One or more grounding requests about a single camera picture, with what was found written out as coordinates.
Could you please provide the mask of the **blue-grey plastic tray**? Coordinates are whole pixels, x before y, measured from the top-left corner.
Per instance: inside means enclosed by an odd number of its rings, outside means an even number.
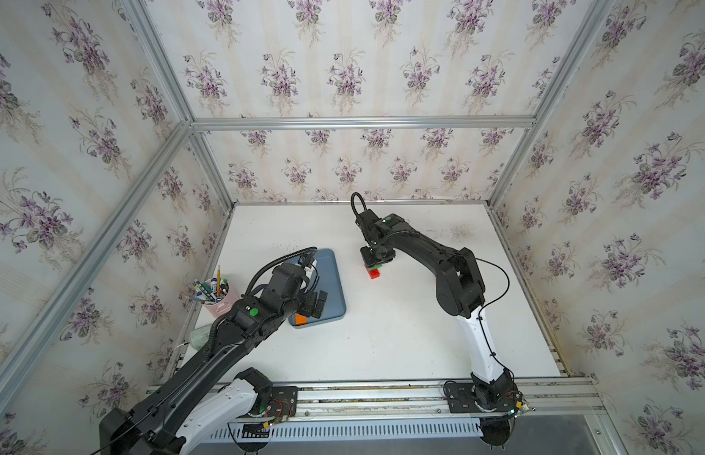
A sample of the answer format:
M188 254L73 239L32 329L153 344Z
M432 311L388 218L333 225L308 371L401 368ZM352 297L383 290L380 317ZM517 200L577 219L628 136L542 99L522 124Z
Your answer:
M319 278L316 291L328 293L327 303L321 318L308 318L308 323L295 328L306 328L315 325L342 320L347 313L347 304L344 296L342 281L334 252L329 248L323 248L316 252L314 258L316 269L312 271L312 280Z

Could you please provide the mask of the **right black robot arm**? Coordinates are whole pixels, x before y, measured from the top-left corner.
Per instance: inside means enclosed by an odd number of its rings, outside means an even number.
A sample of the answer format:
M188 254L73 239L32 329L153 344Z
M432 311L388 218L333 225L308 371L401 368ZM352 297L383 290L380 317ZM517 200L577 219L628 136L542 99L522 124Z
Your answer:
M494 409L515 394L515 377L498 359L485 316L486 285L477 257L468 248L450 248L413 229L397 214L380 217L372 210L355 216L366 241L361 255L370 271L391 263L398 252L423 265L435 278L435 296L443 311L462 327L472 364L472 394L479 407Z

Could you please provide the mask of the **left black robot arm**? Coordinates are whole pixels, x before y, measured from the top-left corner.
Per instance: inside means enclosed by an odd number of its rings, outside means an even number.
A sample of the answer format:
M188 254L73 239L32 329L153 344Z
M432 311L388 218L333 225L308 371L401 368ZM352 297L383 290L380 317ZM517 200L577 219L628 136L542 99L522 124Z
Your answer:
M240 417L269 394L271 381L249 368L224 392L221 378L295 313L321 305L314 250L265 265L269 282L253 278L232 308L212 323L208 339L175 375L130 411L114 409L99 424L101 454L189 454L221 425Z

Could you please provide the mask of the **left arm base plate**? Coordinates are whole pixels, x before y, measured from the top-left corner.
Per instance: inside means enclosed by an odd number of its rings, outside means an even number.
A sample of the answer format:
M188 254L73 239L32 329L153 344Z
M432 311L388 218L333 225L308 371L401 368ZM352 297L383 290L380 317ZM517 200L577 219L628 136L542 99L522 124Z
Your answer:
M272 386L243 417L261 419L269 425L284 423L297 414L298 393L296 386Z

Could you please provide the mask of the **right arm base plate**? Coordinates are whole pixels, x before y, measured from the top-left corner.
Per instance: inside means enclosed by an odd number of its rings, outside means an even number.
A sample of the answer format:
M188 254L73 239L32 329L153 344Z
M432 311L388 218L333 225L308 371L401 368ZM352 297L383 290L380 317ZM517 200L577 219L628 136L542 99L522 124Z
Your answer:
M502 413L510 416L524 409L523 393L513 380L506 377L490 383L478 379L471 383L446 381L443 393L451 413Z

